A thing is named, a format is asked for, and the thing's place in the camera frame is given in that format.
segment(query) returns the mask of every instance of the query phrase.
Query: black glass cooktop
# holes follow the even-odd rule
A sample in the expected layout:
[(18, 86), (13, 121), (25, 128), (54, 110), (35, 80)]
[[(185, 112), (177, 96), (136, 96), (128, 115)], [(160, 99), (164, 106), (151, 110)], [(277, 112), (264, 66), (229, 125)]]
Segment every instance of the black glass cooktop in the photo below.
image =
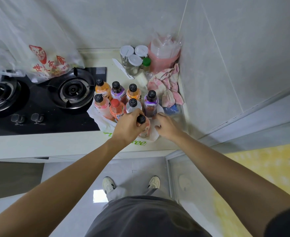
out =
[(3, 76), (0, 135), (99, 131), (87, 110), (96, 79), (106, 81), (107, 68), (88, 67), (85, 71), (78, 68), (71, 72), (40, 84), (32, 83), (28, 77), (15, 81)]

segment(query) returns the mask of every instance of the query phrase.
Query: knife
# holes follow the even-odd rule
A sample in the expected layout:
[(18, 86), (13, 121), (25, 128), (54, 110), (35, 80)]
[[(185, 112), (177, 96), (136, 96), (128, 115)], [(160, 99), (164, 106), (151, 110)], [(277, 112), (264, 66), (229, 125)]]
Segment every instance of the knife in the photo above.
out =
[(119, 61), (118, 61), (117, 59), (112, 58), (112, 60), (113, 60), (114, 64), (115, 64), (115, 65), (116, 65), (116, 66), (117, 66), (121, 71), (123, 71), (123, 73), (128, 77), (128, 79), (131, 79), (131, 80), (134, 79), (134, 77), (132, 77), (131, 75), (129, 75), (129, 74), (126, 73), (125, 68), (122, 66), (121, 63), (119, 63)]

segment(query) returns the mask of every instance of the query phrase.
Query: countertop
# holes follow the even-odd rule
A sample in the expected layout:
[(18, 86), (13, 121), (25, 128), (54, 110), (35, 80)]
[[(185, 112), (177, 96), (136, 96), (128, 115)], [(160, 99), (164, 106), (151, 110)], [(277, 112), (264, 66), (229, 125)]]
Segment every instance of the countertop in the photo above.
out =
[[(80, 51), (80, 53), (84, 57), (86, 67), (107, 67), (108, 83), (111, 84), (117, 80), (125, 89), (131, 83), (135, 83), (141, 90), (146, 89), (140, 76), (130, 80), (113, 63), (112, 58), (120, 60), (120, 54), (117, 49), (105, 51), (85, 50)], [(109, 138), (108, 135), (101, 131), (0, 136), (0, 159), (87, 154), (98, 148)], [(159, 137), (152, 143), (131, 143), (122, 152), (172, 149), (176, 150), (179, 147)]]

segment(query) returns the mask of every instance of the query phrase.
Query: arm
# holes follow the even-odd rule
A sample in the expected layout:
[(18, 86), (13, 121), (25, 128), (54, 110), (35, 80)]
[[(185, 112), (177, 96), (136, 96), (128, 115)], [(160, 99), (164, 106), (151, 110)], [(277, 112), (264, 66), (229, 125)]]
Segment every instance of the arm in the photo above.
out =
[(290, 195), (248, 168), (210, 149), (179, 130), (162, 113), (155, 126), (191, 159), (215, 190), (226, 200), (240, 221), (255, 237), (262, 237), (269, 221), (290, 208)]
[(108, 162), (145, 128), (140, 109), (120, 118), (112, 138), (41, 183), (0, 214), (0, 236), (49, 236)]

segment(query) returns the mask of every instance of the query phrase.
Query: plastic beverage bottle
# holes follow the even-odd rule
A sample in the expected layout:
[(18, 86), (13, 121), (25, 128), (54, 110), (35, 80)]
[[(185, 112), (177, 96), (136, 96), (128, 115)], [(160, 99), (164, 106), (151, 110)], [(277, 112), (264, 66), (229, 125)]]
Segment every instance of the plastic beverage bottle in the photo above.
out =
[(149, 119), (146, 116), (139, 115), (136, 119), (136, 122), (137, 122), (137, 126), (140, 126), (141, 124), (146, 123), (145, 129), (143, 129), (142, 132), (138, 136), (142, 138), (149, 137), (149, 127), (150, 127)]
[(135, 98), (130, 99), (128, 103), (126, 103), (126, 113), (133, 112), (137, 108), (142, 110), (142, 104)]
[(112, 100), (111, 87), (108, 83), (104, 82), (102, 79), (96, 80), (96, 93), (101, 94), (103, 98), (108, 98)]
[(132, 98), (135, 98), (136, 100), (141, 100), (142, 95), (140, 90), (137, 88), (136, 84), (130, 84), (127, 92), (126, 92), (126, 99), (130, 100)]
[(122, 115), (126, 114), (125, 105), (118, 99), (113, 99), (111, 100), (110, 112), (117, 122)]
[(157, 113), (158, 97), (156, 91), (149, 91), (144, 98), (144, 113), (146, 117), (151, 118)]
[(101, 94), (96, 94), (94, 96), (94, 107), (95, 109), (109, 120), (114, 120), (110, 112), (110, 101), (108, 98), (103, 98)]
[(118, 81), (112, 83), (111, 96), (126, 104), (126, 91)]

